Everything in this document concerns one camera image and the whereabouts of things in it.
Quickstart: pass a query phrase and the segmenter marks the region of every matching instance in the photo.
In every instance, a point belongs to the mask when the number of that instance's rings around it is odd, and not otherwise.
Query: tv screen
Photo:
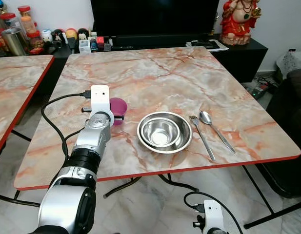
[[[208,34],[219,0],[91,0],[102,36]]]

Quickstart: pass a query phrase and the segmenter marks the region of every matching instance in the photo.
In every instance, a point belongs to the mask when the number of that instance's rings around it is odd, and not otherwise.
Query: red table edge
[[[189,172],[189,171],[197,171],[197,170],[202,170],[202,169],[221,168],[221,167],[233,167],[233,166],[242,166],[242,165],[257,164],[257,163],[285,161],[285,160],[290,160],[290,159],[296,159],[300,155],[301,155],[301,153],[298,154],[298,155],[296,155],[296,156],[281,157],[281,158],[272,158],[272,159],[267,159],[267,160],[263,159],[263,160],[257,160],[257,161],[237,162],[237,163],[211,165],[211,166],[203,166],[203,167],[192,167],[192,168],[188,168],[188,169],[173,169],[173,170],[166,170],[166,171],[159,171],[159,172],[146,172],[146,173],[139,173],[139,174],[132,174],[132,175],[120,175],[120,176],[114,176],[114,177],[101,178],[101,179],[98,179],[97,182],[103,182],[103,181],[109,181],[109,180],[115,180],[115,179],[133,178],[133,177],[140,177],[140,176],[162,175],[162,174],[167,174],[167,173]],[[49,185],[24,187],[24,188],[17,188],[14,185],[14,187],[17,190],[19,190],[19,191],[26,191],[26,190],[35,190],[35,189],[47,189],[49,187]]]
[[[35,93],[36,89],[38,88],[38,86],[42,82],[42,80],[43,80],[44,76],[46,75],[48,69],[52,65],[54,59],[55,59],[54,56],[52,56],[51,60],[48,62],[46,68],[44,69],[44,71],[41,74],[40,78],[38,79],[38,81],[34,85],[33,89],[31,90],[30,94],[28,95],[27,99],[24,101],[23,105],[21,106],[21,108],[17,112],[15,118],[13,119],[13,121],[11,122],[11,124],[9,125],[9,127],[7,128],[7,130],[6,130],[5,134],[3,135],[3,137],[1,138],[1,140],[0,140],[0,150],[1,150],[4,142],[7,140],[7,137],[9,136],[10,132],[12,131],[12,129],[14,128],[14,126],[16,125],[18,119],[21,117],[23,111],[27,107],[27,105],[28,105],[29,101],[31,100],[33,94]]]

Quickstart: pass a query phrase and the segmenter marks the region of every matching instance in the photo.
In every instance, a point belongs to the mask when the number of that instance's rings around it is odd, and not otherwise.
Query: television
[[[208,35],[219,0],[91,0],[91,4],[98,35],[149,44]]]

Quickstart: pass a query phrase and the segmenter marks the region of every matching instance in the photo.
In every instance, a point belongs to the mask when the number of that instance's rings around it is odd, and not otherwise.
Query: white cloth
[[[276,64],[281,70],[282,78],[286,79],[289,72],[301,69],[301,51],[288,51],[276,61]]]

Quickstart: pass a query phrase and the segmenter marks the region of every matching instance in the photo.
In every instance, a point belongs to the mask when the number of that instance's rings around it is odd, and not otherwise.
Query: stainless steel bowl
[[[153,118],[167,118],[173,122],[175,122],[180,129],[180,137],[177,139],[177,141],[168,146],[168,147],[155,147],[151,146],[144,141],[144,139],[141,137],[141,127],[150,119]],[[193,131],[189,125],[189,123],[182,117],[172,112],[154,112],[151,114],[146,115],[144,118],[141,119],[137,126],[137,137],[141,141],[141,143],[147,147],[149,150],[161,153],[161,154],[174,154],[177,153],[183,149],[185,149],[191,142],[193,138]]]
[[[140,129],[141,138],[154,147],[168,147],[180,137],[180,128],[168,118],[151,118]]]

